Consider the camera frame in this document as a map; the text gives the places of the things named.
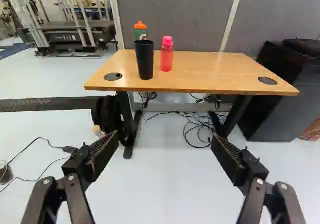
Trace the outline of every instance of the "small bottle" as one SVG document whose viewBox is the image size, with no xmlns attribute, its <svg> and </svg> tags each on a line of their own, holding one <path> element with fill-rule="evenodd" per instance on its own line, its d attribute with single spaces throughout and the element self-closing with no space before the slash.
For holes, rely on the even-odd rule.
<svg viewBox="0 0 320 224">
<path fill-rule="evenodd" d="M 172 59 L 174 56 L 173 41 L 171 36 L 163 36 L 161 47 L 161 64 L 162 71 L 170 71 L 172 69 Z"/>
<path fill-rule="evenodd" d="M 134 35 L 133 40 L 146 40 L 147 39 L 147 26 L 142 23 L 141 20 L 138 21 L 138 23 L 133 25 L 134 27 Z"/>
</svg>

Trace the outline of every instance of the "bottle label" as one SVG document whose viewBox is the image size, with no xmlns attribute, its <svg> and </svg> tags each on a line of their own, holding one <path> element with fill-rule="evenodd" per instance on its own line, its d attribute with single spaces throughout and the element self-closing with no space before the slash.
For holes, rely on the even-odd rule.
<svg viewBox="0 0 320 224">
<path fill-rule="evenodd" d="M 146 40 L 147 39 L 147 35 L 146 34 L 142 34 L 139 36 L 140 40 Z"/>
</svg>

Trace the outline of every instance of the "black tumbler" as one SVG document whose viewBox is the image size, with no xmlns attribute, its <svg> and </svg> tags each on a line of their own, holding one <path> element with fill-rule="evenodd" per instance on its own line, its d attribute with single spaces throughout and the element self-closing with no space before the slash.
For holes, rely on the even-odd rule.
<svg viewBox="0 0 320 224">
<path fill-rule="evenodd" d="M 136 40 L 134 44 L 140 79 L 149 80 L 154 76 L 154 42 L 151 40 Z"/>
</svg>

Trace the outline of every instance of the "black cabinet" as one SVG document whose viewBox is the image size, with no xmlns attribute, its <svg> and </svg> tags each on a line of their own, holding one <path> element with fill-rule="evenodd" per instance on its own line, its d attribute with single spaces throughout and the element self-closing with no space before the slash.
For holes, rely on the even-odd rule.
<svg viewBox="0 0 320 224">
<path fill-rule="evenodd" d="M 249 141 L 292 141 L 320 116 L 320 58 L 267 41 L 257 61 L 300 93 L 254 96 L 239 127 Z"/>
</svg>

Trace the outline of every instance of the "black floor strip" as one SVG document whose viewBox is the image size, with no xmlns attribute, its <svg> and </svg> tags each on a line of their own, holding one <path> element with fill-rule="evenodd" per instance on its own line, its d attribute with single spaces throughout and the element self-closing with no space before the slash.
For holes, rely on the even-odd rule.
<svg viewBox="0 0 320 224">
<path fill-rule="evenodd" d="M 100 96 L 0 100 L 0 112 L 91 109 Z"/>
</svg>

